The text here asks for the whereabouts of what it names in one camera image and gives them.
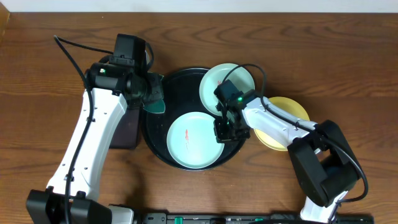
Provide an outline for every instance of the black plate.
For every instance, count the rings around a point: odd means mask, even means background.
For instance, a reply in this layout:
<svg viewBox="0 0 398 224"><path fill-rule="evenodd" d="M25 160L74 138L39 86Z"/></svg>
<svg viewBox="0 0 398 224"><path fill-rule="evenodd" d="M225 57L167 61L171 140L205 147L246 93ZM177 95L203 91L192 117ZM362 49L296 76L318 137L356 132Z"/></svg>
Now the black plate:
<svg viewBox="0 0 398 224"><path fill-rule="evenodd" d="M199 97L200 81L207 71L207 68L186 68L166 76L162 81L165 113L152 114L146 111L142 113L142 133L145 142L152 152L168 165L185 170L211 169L232 158L244 143L244 141L240 141L225 144L220 157L211 165L201 169L182 166L170 155L167 149L167 133L178 117L194 111L216 117L203 106Z"/></svg>

